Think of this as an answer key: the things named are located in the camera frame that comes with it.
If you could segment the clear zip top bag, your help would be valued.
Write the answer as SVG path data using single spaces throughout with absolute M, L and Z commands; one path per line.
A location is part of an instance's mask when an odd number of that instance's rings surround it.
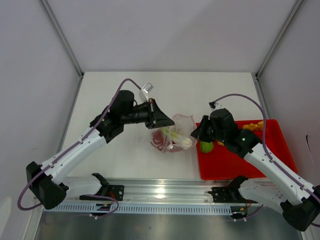
M 196 129 L 196 123 L 194 120 L 194 116 L 193 115 L 182 115 L 182 114 L 175 114 L 172 117 L 172 120 L 174 121 L 174 125 L 173 126 L 167 126 L 170 128 L 174 128 L 176 132 L 178 132 L 179 134 L 185 135 L 187 137 L 189 137 L 192 140 L 192 146 L 189 148 L 183 148 L 182 151 L 186 151 L 189 150 L 193 147 L 196 146 L 198 140 L 193 138 L 191 136 L 191 133 Z M 161 131 L 161 128 L 157 128 L 154 131 Z

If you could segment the green celery stalk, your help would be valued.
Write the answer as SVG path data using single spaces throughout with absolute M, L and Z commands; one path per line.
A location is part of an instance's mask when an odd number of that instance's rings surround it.
M 170 150 L 175 146 L 187 149 L 193 145 L 192 140 L 188 136 L 178 133 L 173 127 L 163 127 L 160 130 L 168 141 L 168 148 Z

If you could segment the orange toy food piece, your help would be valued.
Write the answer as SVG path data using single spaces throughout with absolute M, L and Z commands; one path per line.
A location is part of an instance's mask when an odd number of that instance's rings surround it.
M 259 121 L 258 123 L 244 124 L 242 126 L 242 129 L 248 129 L 250 131 L 263 131 L 264 122 L 263 121 Z

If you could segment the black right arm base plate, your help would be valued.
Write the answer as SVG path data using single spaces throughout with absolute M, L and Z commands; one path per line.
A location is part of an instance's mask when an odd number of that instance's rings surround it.
M 253 203 L 257 204 L 256 201 L 251 199 L 245 199 L 241 196 L 238 188 L 228 187 L 228 186 L 216 186 L 212 187 L 207 191 L 209 195 L 212 196 L 214 203 Z

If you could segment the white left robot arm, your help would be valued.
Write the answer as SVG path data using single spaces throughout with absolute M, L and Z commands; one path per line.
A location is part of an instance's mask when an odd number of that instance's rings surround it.
M 148 129 L 160 131 L 172 131 L 177 126 L 176 121 L 160 110 L 155 99 L 135 104 L 135 96 L 131 91 L 117 91 L 110 104 L 90 123 L 78 141 L 43 163 L 31 162 L 26 167 L 27 188 L 47 210 L 73 197 L 113 201 L 114 198 L 109 194 L 110 184 L 99 173 L 68 182 L 65 182 L 65 178 L 90 154 L 121 134 L 125 125 L 140 123 Z

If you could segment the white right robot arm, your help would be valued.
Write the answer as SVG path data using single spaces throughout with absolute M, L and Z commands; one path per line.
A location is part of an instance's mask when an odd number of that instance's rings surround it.
M 228 189 L 234 202 L 243 198 L 259 202 L 279 212 L 296 230 L 306 231 L 320 214 L 320 188 L 285 165 L 250 129 L 238 127 L 225 108 L 204 115 L 199 126 L 203 142 L 217 140 L 226 149 L 262 172 L 277 190 L 264 186 L 250 186 L 249 180 Z

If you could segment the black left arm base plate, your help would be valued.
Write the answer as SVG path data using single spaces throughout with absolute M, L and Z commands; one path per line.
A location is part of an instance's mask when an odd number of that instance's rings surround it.
M 79 197 L 80 200 L 88 200 L 88 201 L 98 201 L 103 200 L 101 197 L 109 197 L 116 199 L 117 201 L 122 201 L 124 196 L 125 186 L 124 185 L 105 185 L 100 188 L 100 190 L 95 193 L 95 196 L 81 195 Z

